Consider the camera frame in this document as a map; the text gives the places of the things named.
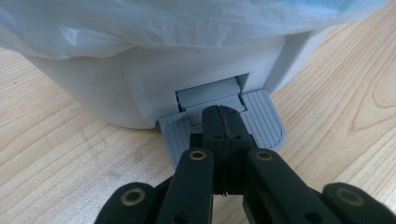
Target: wooden surface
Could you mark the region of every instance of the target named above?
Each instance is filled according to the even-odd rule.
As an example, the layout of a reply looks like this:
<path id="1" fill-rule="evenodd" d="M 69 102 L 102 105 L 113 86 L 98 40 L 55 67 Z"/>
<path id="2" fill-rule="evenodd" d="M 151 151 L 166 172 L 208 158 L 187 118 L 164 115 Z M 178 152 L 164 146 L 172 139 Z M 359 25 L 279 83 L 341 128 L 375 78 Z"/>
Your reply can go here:
<path id="1" fill-rule="evenodd" d="M 273 95 L 287 129 L 278 151 L 308 186 L 343 181 L 396 212 L 396 3 L 336 27 Z M 0 49 L 0 223 L 92 223 L 128 182 L 172 175 L 159 129 L 108 124 L 21 55 Z M 240 197 L 214 223 L 246 223 Z"/>

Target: white plastic bag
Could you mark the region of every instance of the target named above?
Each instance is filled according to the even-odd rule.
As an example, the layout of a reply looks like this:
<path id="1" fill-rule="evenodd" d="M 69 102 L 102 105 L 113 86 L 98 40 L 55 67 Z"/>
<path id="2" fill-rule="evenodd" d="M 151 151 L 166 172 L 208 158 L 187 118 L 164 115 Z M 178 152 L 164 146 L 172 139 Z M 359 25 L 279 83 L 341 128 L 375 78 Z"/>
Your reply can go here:
<path id="1" fill-rule="evenodd" d="M 51 59 L 205 50 L 365 18 L 386 0 L 0 2 L 0 47 Z"/>

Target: wooden floor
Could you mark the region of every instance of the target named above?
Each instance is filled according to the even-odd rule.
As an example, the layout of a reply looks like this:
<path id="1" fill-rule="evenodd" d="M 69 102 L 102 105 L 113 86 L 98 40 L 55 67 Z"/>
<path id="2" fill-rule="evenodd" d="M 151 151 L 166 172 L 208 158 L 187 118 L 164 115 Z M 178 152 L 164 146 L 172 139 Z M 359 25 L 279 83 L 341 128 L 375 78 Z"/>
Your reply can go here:
<path id="1" fill-rule="evenodd" d="M 308 186 L 347 182 L 396 212 L 395 1 L 336 27 L 272 98 L 278 152 Z M 173 172 L 158 128 L 108 124 L 0 49 L 0 223 L 92 223 L 118 187 Z M 241 198 L 215 197 L 213 220 L 248 223 Z"/>

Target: metal rivet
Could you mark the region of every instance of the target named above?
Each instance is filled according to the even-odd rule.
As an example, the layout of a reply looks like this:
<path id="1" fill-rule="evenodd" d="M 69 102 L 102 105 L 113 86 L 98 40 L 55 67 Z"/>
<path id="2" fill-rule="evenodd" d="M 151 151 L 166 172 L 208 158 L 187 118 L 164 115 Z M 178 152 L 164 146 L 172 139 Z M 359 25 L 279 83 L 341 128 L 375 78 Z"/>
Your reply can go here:
<path id="1" fill-rule="evenodd" d="M 136 199 L 130 199 L 131 194 L 137 194 Z M 121 202 L 127 206 L 132 206 L 143 202 L 146 197 L 146 192 L 141 188 L 128 189 L 121 196 Z"/>
<path id="2" fill-rule="evenodd" d="M 206 158 L 206 153 L 200 150 L 195 150 L 190 153 L 190 158 L 195 161 L 201 161 Z"/>
<path id="3" fill-rule="evenodd" d="M 273 156 L 268 153 L 268 152 L 264 152 L 264 151 L 259 151 L 256 153 L 256 159 L 257 160 L 261 160 L 261 161 L 270 161 L 273 158 Z"/>
<path id="4" fill-rule="evenodd" d="M 335 195 L 339 200 L 343 201 L 344 203 L 350 204 L 352 206 L 364 205 L 363 198 L 359 194 L 357 194 L 356 192 L 350 189 L 339 188 L 335 191 Z"/>

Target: gray pedal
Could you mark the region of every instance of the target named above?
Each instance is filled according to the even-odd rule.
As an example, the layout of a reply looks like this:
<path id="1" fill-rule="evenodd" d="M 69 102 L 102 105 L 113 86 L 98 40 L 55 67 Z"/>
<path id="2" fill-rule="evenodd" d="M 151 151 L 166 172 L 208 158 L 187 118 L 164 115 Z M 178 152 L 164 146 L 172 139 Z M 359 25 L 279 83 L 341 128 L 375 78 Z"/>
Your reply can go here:
<path id="1" fill-rule="evenodd" d="M 282 120 L 266 91 L 254 91 L 242 95 L 246 110 L 240 112 L 247 131 L 253 135 L 258 147 L 276 150 L 286 137 Z M 220 105 L 219 99 L 214 105 Z M 190 147 L 190 134 L 199 128 L 191 127 L 188 111 L 160 119 L 169 153 L 169 160 L 176 168 L 181 154 Z"/>
<path id="2" fill-rule="evenodd" d="M 186 112 L 159 120 L 165 138 L 169 161 L 177 167 L 181 154 L 190 147 L 190 121 Z"/>
<path id="3" fill-rule="evenodd" d="M 285 142 L 286 132 L 280 116 L 266 91 L 242 95 L 247 110 L 240 113 L 248 133 L 258 147 L 276 150 Z"/>

